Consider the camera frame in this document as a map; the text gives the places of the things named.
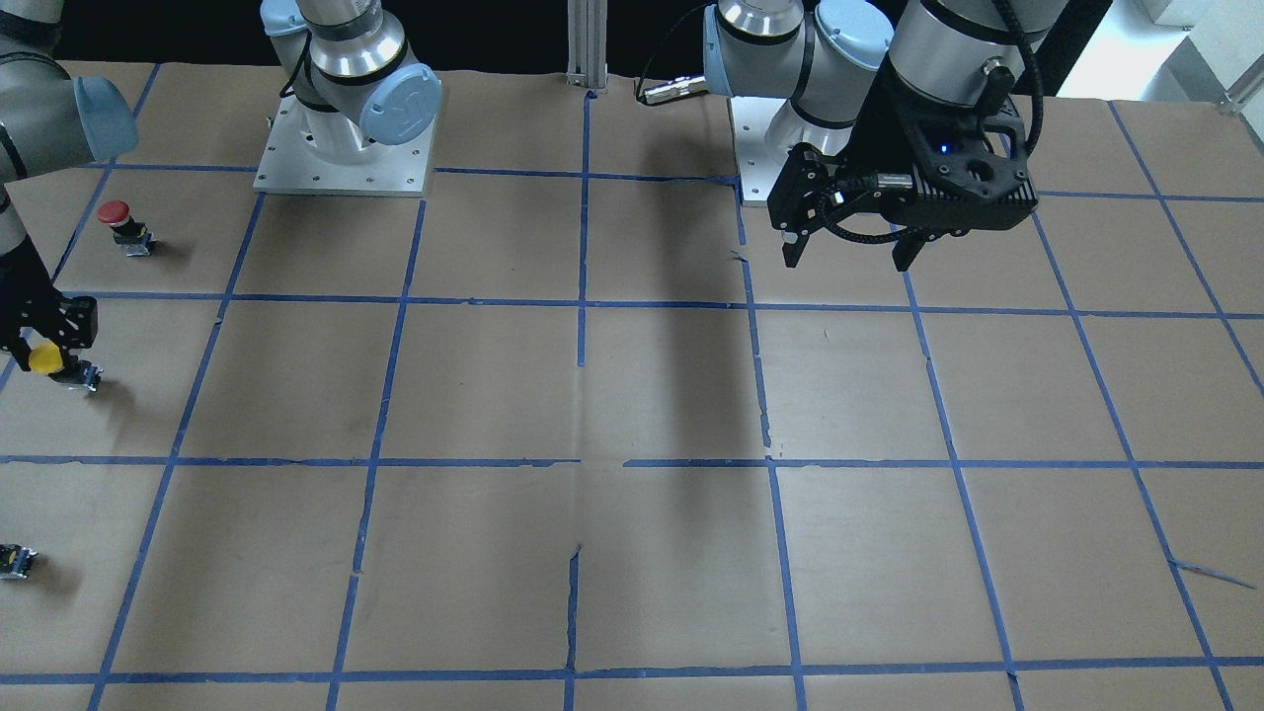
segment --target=yellow object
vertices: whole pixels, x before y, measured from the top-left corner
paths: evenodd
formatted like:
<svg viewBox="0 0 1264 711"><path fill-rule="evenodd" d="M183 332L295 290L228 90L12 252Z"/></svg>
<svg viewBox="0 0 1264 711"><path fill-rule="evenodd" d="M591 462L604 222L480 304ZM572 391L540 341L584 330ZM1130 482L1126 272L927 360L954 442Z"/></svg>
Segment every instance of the yellow object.
<svg viewBox="0 0 1264 711"><path fill-rule="evenodd" d="M30 369L37 373L51 376L66 367L62 361L62 349L56 343L40 343L30 349Z"/></svg>

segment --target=blue joint cap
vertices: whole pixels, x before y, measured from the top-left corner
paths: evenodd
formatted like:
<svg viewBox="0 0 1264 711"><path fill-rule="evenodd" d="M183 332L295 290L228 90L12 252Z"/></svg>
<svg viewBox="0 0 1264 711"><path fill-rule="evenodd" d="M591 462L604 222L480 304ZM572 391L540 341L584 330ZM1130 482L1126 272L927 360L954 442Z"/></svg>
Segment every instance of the blue joint cap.
<svg viewBox="0 0 1264 711"><path fill-rule="evenodd" d="M870 71L877 71L895 37L891 20L865 0L820 0L817 25L830 47Z"/></svg>
<svg viewBox="0 0 1264 711"><path fill-rule="evenodd" d="M76 78L75 104L95 161L110 161L137 147L137 119L109 80Z"/></svg>
<svg viewBox="0 0 1264 711"><path fill-rule="evenodd" d="M728 85L728 72L724 70L724 54L719 49L719 24L715 16L715 5L709 5L703 19L703 76L707 78L707 90L718 96L732 96L733 89Z"/></svg>
<svg viewBox="0 0 1264 711"><path fill-rule="evenodd" d="M408 143L439 115L444 90L426 65L408 65L382 80L360 113L360 128L386 145Z"/></svg>
<svg viewBox="0 0 1264 711"><path fill-rule="evenodd" d="M259 5L263 32L268 37L284 37L307 29L307 20L296 0L263 0Z"/></svg>

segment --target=red button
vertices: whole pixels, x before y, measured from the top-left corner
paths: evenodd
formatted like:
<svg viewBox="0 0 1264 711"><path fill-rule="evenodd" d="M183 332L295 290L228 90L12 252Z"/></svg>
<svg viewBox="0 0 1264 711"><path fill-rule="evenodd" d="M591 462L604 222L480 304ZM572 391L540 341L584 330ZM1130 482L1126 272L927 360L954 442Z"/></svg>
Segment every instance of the red button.
<svg viewBox="0 0 1264 711"><path fill-rule="evenodd" d="M96 219L107 225L123 224L128 221L128 215L130 214L131 209L121 200L106 202L96 209Z"/></svg>

